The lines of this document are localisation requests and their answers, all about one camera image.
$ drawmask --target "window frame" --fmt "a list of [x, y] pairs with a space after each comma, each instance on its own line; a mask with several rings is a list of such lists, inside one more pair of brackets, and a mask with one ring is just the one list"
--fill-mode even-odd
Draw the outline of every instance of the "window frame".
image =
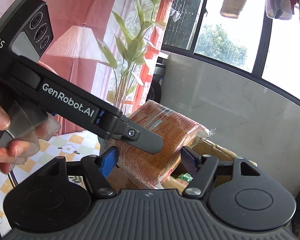
[[295, 103], [296, 105], [300, 106], [299, 98], [293, 96], [289, 92], [283, 90], [282, 88], [280, 88], [262, 78], [262, 74], [263, 74], [265, 64], [266, 64], [266, 58], [267, 58], [267, 54], [268, 54], [270, 38], [271, 38], [271, 30], [272, 30], [272, 19], [270, 19], [266, 16], [266, 10], [265, 10], [264, 16], [263, 16], [263, 25], [262, 25], [262, 30], [261, 30], [260, 42], [259, 42], [259, 46], [258, 46], [255, 63], [253, 65], [252, 73], [247, 72], [243, 69], [237, 68], [235, 66], [232, 66], [230, 64], [221, 62], [219, 60], [216, 60], [216, 59], [213, 59], [210, 57], [206, 57], [204, 55], [194, 52], [195, 46], [197, 44], [202, 20], [203, 20], [204, 14], [205, 14], [206, 4], [207, 4], [207, 0], [203, 0], [202, 8], [200, 11], [200, 16], [198, 19], [196, 30], [194, 32], [190, 50], [181, 49], [181, 48], [177, 48], [177, 47], [173, 47], [173, 46], [165, 45], [165, 44], [162, 44], [161, 49], [175, 53], [175, 54], [180, 54], [180, 55], [183, 55], [186, 57], [190, 57], [190, 58], [211, 64], [211, 65], [223, 68], [225, 70], [231, 71], [237, 75], [240, 75], [240, 76], [247, 78], [255, 83], [258, 83], [259, 85], [262, 85], [262, 86], [268, 88], [269, 90], [272, 90], [273, 92], [285, 97], [286, 99], [288, 99], [291, 102]]

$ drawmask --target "lampshade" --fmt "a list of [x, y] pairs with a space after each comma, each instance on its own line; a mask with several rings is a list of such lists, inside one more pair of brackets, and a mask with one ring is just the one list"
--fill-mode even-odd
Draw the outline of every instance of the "lampshade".
[[45, 54], [102, 61], [100, 49], [92, 30], [75, 25], [67, 30]]

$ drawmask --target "camera lens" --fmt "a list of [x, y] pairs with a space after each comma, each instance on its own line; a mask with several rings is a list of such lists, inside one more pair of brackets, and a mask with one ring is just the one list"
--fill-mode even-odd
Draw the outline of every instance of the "camera lens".
[[40, 48], [43, 49], [43, 48], [48, 44], [48, 41], [49, 41], [49, 36], [46, 36], [46, 37], [42, 40], [42, 42], [41, 42], [41, 44], [40, 44]]
[[42, 13], [39, 12], [32, 18], [30, 22], [30, 29], [33, 30], [34, 28], [36, 28], [38, 24], [41, 22], [41, 20], [42, 20]]
[[36, 32], [36, 34], [35, 34], [35, 36], [34, 36], [34, 40], [35, 40], [36, 42], [38, 42], [39, 40], [41, 40], [41, 38], [44, 36], [44, 34], [46, 33], [46, 31], [47, 31], [47, 25], [44, 24], [44, 25], [42, 25], [42, 26], [39, 28], [39, 30], [37, 30], [37, 32]]

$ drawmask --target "floor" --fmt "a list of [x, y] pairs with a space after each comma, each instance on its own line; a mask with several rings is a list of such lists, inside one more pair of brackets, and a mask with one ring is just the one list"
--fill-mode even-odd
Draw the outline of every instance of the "floor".
[[[41, 140], [40, 146], [40, 151], [36, 155], [30, 157], [25, 164], [13, 169], [19, 183], [56, 156], [65, 156], [67, 161], [79, 161], [82, 157], [90, 154], [99, 155], [100, 151], [97, 135], [88, 131], [52, 137], [48, 142]], [[84, 187], [81, 177], [69, 177], [69, 180]], [[1, 236], [6, 235], [11, 230], [2, 208], [3, 200], [10, 190], [12, 190], [12, 185], [8, 176], [0, 173]]]

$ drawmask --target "tree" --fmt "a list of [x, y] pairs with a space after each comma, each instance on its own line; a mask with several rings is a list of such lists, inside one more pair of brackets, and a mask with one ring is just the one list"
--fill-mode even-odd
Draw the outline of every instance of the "tree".
[[247, 59], [247, 48], [228, 38], [221, 24], [204, 25], [201, 28], [195, 52], [236, 67], [243, 67]]

